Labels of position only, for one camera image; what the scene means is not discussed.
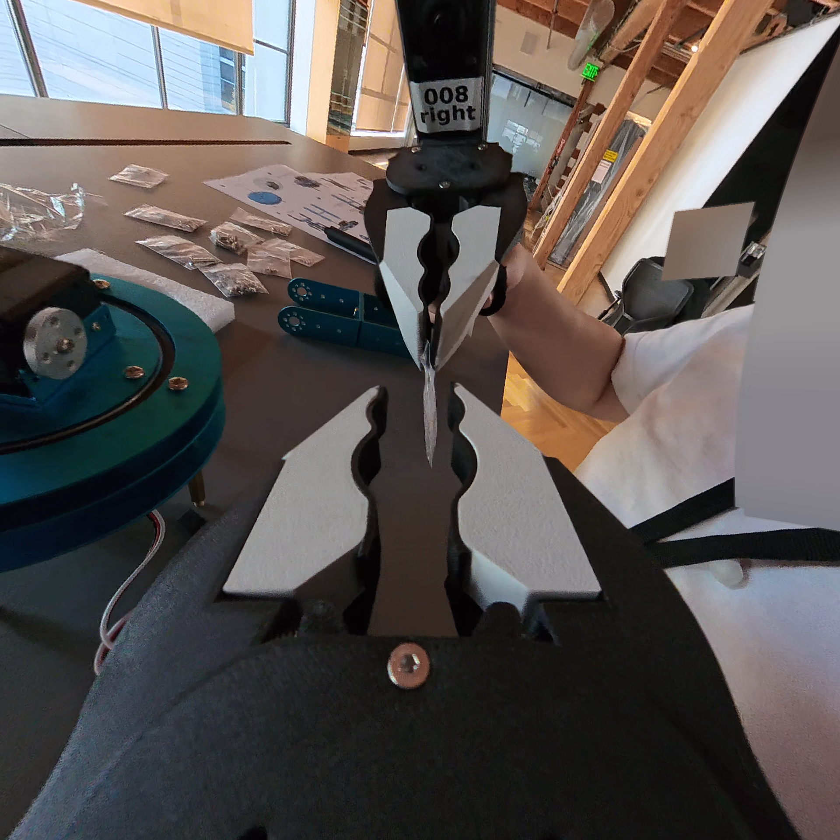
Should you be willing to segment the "person's right forearm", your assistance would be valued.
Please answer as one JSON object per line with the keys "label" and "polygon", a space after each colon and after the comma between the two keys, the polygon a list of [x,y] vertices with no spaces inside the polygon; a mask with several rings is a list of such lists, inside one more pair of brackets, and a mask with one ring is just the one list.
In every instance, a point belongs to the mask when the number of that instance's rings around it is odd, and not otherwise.
{"label": "person's right forearm", "polygon": [[613,385],[623,336],[564,297],[521,244],[503,265],[506,300],[489,320],[521,367],[571,410],[612,423],[626,419]]}

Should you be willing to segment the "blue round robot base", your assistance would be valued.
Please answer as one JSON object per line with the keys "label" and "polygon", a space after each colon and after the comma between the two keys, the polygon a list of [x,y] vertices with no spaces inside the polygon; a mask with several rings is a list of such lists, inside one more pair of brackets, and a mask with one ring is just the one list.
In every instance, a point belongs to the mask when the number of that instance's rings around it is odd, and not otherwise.
{"label": "blue round robot base", "polygon": [[2,247],[1,568],[157,508],[224,429],[214,331],[157,288]]}

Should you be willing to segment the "person's white shirt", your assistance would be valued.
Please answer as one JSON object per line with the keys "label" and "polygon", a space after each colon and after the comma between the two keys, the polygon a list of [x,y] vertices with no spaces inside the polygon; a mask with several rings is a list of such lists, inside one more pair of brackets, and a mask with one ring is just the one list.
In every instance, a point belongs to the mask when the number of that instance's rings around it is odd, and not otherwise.
{"label": "person's white shirt", "polygon": [[[576,470],[632,527],[734,475],[753,307],[632,333],[612,383],[628,418]],[[714,649],[753,753],[802,838],[839,835],[838,568],[692,565],[668,576]]]}

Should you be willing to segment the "small clear screw bag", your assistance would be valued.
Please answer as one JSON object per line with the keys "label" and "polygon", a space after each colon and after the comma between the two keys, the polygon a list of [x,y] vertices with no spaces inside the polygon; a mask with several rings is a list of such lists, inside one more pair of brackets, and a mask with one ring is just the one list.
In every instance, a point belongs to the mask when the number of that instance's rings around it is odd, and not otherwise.
{"label": "small clear screw bag", "polygon": [[434,465],[434,454],[438,437],[438,409],[433,365],[433,348],[430,340],[425,342],[421,355],[423,370],[423,431],[427,462]]}

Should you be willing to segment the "silver air duct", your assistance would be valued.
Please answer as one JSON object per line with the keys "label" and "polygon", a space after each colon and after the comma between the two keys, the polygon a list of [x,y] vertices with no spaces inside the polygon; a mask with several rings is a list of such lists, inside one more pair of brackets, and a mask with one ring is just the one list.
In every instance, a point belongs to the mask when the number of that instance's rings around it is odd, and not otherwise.
{"label": "silver air duct", "polygon": [[593,45],[611,23],[615,13],[613,1],[590,1],[574,37],[574,48],[568,58],[569,70],[579,69]]}

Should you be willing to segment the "printed instruction sheet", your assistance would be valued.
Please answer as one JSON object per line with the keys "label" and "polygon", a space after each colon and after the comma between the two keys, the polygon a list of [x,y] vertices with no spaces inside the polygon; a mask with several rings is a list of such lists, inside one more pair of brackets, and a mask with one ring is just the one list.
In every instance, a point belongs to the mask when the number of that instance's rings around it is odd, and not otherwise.
{"label": "printed instruction sheet", "polygon": [[284,164],[205,181],[245,207],[265,213],[322,241],[338,228],[365,244],[364,206],[373,181],[351,172],[299,173]]}

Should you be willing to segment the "large glass window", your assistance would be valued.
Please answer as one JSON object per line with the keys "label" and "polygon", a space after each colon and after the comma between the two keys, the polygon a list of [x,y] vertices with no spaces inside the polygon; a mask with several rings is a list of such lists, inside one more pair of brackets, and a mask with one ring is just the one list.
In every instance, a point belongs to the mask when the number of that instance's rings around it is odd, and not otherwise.
{"label": "large glass window", "polygon": [[1,92],[288,126],[296,10],[253,2],[247,55],[84,3],[2,1]]}

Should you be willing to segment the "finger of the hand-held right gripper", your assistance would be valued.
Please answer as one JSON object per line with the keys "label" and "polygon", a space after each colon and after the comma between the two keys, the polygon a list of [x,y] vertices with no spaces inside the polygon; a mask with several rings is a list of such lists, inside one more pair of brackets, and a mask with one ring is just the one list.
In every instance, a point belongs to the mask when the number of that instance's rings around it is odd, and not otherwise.
{"label": "finger of the hand-held right gripper", "polygon": [[438,327],[429,318],[428,306],[438,297],[438,259],[423,254],[431,240],[433,219],[415,208],[393,208],[386,214],[380,271],[404,344],[417,366],[428,362],[438,369]]}
{"label": "finger of the hand-held right gripper", "polygon": [[449,291],[437,312],[437,348],[433,367],[446,365],[465,338],[495,285],[499,264],[496,246],[501,209],[477,205],[454,215],[451,231],[458,254],[448,268]]}

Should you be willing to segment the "black pen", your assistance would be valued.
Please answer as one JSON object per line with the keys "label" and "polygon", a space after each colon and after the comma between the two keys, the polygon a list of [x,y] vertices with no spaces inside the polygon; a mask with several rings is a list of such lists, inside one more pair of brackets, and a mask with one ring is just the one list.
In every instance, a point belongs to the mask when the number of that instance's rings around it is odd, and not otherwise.
{"label": "black pen", "polygon": [[377,265],[379,263],[379,259],[376,257],[372,246],[362,239],[357,238],[338,227],[326,227],[324,229],[324,234],[326,235],[327,240],[335,247],[338,247],[347,253],[351,253],[352,255],[357,256],[373,265]]}

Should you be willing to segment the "crumpled clear plastic wrap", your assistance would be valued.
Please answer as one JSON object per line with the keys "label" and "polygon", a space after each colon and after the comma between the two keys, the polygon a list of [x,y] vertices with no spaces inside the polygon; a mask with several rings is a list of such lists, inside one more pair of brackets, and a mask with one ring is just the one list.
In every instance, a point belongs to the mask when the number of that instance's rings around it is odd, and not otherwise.
{"label": "crumpled clear plastic wrap", "polygon": [[77,183],[62,194],[2,183],[1,238],[53,238],[76,230],[90,205],[106,207],[108,202]]}

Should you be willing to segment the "beige roller blind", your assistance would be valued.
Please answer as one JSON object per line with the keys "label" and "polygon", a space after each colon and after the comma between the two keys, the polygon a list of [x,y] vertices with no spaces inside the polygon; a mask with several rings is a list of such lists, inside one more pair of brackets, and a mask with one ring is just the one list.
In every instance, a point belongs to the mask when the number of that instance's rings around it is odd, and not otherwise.
{"label": "beige roller blind", "polygon": [[253,55],[252,1],[85,1],[159,28]]}

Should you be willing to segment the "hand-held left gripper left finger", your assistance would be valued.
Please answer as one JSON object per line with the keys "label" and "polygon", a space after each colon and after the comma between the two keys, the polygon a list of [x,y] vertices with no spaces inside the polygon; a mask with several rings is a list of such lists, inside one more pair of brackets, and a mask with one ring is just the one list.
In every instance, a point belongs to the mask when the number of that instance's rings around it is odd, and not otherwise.
{"label": "hand-held left gripper left finger", "polygon": [[225,595],[326,602],[352,634],[367,633],[381,568],[370,484],[387,404],[374,386],[284,455]]}

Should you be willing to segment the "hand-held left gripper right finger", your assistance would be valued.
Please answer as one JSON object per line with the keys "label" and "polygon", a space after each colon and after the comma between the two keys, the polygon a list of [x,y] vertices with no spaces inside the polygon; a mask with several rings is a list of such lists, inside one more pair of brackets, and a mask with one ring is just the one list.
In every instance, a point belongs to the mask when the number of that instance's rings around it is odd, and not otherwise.
{"label": "hand-held left gripper right finger", "polygon": [[528,621],[544,602],[589,602],[602,587],[543,453],[462,384],[452,384],[448,602],[458,635],[509,604]]}

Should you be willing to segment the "slanted wooden beam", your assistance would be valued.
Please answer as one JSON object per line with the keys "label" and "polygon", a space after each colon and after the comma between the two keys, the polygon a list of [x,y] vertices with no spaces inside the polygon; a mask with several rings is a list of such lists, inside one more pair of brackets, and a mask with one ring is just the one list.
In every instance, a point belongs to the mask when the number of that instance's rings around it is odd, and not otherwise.
{"label": "slanted wooden beam", "polygon": [[659,3],[654,8],[656,15],[647,21],[649,26],[645,37],[638,47],[613,100],[604,112],[602,121],[592,136],[583,157],[574,168],[561,201],[554,209],[551,219],[546,223],[542,236],[534,249],[533,255],[540,268],[546,267],[554,247],[557,245],[577,203],[602,160],[604,152],[624,120],[627,111],[633,105],[650,68],[662,51],[670,29],[679,18],[685,5],[686,1],[666,1]]}
{"label": "slanted wooden beam", "polygon": [[598,278],[667,163],[741,54],[770,1],[724,2],[559,284],[574,305]]}

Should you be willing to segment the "blue metal bracket assembly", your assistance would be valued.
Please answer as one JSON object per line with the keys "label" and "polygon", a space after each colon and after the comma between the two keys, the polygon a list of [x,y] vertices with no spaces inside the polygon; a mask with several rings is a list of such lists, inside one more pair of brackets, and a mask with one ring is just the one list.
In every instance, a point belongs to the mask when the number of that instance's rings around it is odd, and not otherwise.
{"label": "blue metal bracket assembly", "polygon": [[376,296],[295,278],[287,293],[292,301],[278,313],[280,327],[291,335],[409,359],[394,314]]}

